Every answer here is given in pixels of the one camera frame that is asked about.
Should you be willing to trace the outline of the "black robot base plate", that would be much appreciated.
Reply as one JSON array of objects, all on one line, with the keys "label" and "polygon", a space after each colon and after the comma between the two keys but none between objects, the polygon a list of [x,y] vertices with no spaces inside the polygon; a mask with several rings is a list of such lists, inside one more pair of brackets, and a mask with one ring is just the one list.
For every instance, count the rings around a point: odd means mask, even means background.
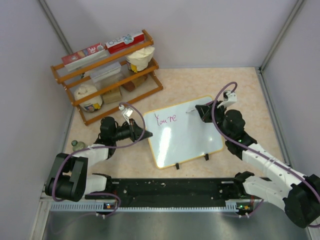
[{"label": "black robot base plate", "polygon": [[228,200],[252,200],[232,178],[111,178],[103,193],[117,195],[123,208],[224,207]]}]

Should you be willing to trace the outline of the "yellow framed whiteboard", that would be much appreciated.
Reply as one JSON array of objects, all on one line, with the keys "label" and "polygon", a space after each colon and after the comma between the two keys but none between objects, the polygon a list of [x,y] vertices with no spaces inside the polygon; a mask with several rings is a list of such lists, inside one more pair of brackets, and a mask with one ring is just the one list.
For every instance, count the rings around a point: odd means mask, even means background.
[{"label": "yellow framed whiteboard", "polygon": [[174,166],[223,150],[223,138],[212,123],[204,123],[196,105],[213,100],[210,95],[146,112],[143,115],[152,156],[158,169]]}]

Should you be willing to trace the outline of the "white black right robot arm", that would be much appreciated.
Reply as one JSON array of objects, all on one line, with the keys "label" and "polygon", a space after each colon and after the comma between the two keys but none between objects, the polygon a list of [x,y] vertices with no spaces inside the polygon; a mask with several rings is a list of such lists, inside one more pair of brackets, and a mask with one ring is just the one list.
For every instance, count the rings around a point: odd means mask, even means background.
[{"label": "white black right robot arm", "polygon": [[230,153],[268,178],[263,180],[248,171],[236,174],[233,192],[237,197],[256,196],[283,210],[296,226],[315,228],[313,222],[320,217],[319,176],[307,176],[269,154],[245,131],[240,111],[227,110],[221,101],[196,105],[195,109],[204,123],[214,124]]}]

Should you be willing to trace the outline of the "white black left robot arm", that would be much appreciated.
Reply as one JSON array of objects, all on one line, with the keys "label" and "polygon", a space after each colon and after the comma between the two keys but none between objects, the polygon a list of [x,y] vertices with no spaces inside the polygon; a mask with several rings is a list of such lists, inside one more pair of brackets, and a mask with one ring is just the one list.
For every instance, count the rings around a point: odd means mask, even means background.
[{"label": "white black left robot arm", "polygon": [[108,176],[102,173],[89,175],[88,168],[110,159],[117,149],[130,147],[152,136],[152,132],[138,126],[132,118],[119,125],[113,117],[104,117],[94,144],[72,154],[56,155],[45,183],[45,194],[57,202],[78,202],[83,196],[94,192],[102,198],[109,198],[114,187],[108,183]]}]

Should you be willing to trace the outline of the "white marker pen magenta cap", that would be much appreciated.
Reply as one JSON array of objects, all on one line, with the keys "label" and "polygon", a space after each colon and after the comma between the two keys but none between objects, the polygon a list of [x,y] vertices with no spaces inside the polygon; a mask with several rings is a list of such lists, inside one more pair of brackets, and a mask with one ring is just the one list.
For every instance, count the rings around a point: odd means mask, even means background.
[{"label": "white marker pen magenta cap", "polygon": [[188,114],[188,113],[191,113],[191,112],[194,112],[194,111],[196,111],[195,108],[194,108],[194,109],[191,109],[191,110],[188,110],[188,111],[186,111],[185,113]]}]

